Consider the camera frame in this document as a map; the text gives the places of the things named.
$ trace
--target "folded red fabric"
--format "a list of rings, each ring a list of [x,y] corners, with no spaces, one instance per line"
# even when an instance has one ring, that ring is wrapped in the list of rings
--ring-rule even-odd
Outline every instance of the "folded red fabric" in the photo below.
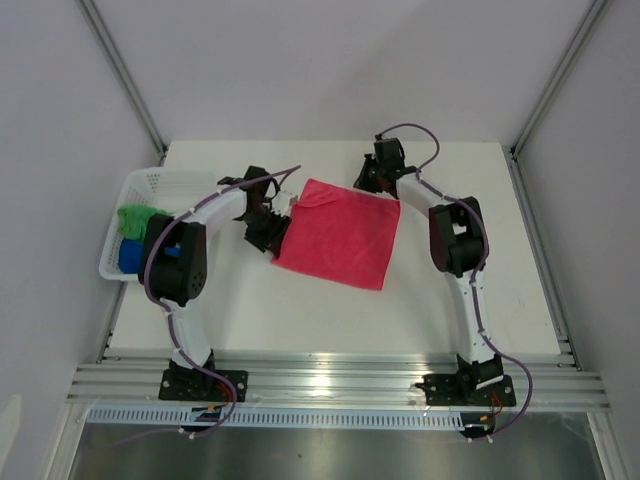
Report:
[[[294,272],[382,290],[400,202],[310,179],[273,263]]]

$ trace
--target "white table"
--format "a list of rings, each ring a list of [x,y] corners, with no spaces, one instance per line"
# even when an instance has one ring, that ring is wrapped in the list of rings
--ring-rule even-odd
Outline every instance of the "white table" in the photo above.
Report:
[[[414,164],[433,144],[404,142]],[[299,193],[310,177],[351,186],[372,142],[176,141],[166,167],[211,167],[242,176],[248,165],[276,171],[302,164],[286,189]],[[491,256],[487,310],[494,341],[505,352],[559,354],[540,279],[497,143],[444,143],[425,174],[447,193],[475,196],[482,208]],[[381,292],[307,277],[270,264],[243,240],[244,224],[226,226],[209,252],[205,301],[214,349],[269,352],[455,352],[455,320],[444,276],[429,256],[426,219],[403,206],[391,263]],[[171,347],[160,310],[131,283],[108,355],[146,355]]]

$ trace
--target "gray floor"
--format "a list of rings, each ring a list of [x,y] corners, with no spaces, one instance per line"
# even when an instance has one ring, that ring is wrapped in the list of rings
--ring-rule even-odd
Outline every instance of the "gray floor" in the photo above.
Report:
[[[603,479],[584,415],[527,417],[493,444],[457,433],[222,428],[189,441],[90,425],[71,478],[124,479]]]

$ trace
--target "green cloth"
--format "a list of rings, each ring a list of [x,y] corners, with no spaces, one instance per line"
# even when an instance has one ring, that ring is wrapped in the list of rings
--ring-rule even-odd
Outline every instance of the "green cloth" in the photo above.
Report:
[[[144,236],[147,233],[147,223],[149,223],[149,219],[156,213],[170,215],[169,212],[148,205],[122,205],[118,209],[118,218],[120,219],[118,232],[124,238],[144,243]]]

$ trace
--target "metal frame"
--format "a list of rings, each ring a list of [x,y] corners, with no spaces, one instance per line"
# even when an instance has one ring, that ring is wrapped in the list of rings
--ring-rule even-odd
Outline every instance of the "metal frame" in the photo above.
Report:
[[[149,140],[161,156],[162,164],[167,151],[165,142],[94,0],[76,0],[76,3],[87,19],[134,112],[145,127]],[[556,98],[609,3],[609,0],[595,0],[592,3],[522,133],[510,152],[505,152],[505,156],[561,350],[559,356],[522,359],[534,375],[535,389],[530,410],[586,412],[607,478],[618,479],[628,478],[628,472],[615,438],[604,385],[599,374],[582,372],[574,357],[562,301],[517,163],[524,145]],[[78,367],[69,392],[67,419],[46,478],[58,480],[68,477],[82,428],[92,407],[98,405],[98,409],[103,411],[124,411],[125,417],[126,412],[131,414],[140,408],[152,413],[172,408],[171,404],[157,398],[160,378],[171,356],[170,351],[114,351],[108,347],[124,291],[124,286],[118,290],[96,363]],[[455,415],[466,410],[425,407],[424,394],[413,387],[426,373],[455,371],[453,355],[427,358],[423,355],[219,352],[216,364],[223,369],[249,371],[248,401],[242,408],[251,411],[296,409],[297,412],[340,412],[341,415],[363,415],[362,418],[369,418],[372,412],[383,417],[415,412],[437,417]],[[505,364],[505,373],[512,375],[517,398],[522,400],[526,389],[523,373],[511,364]],[[184,409],[189,405],[180,403],[174,408]]]

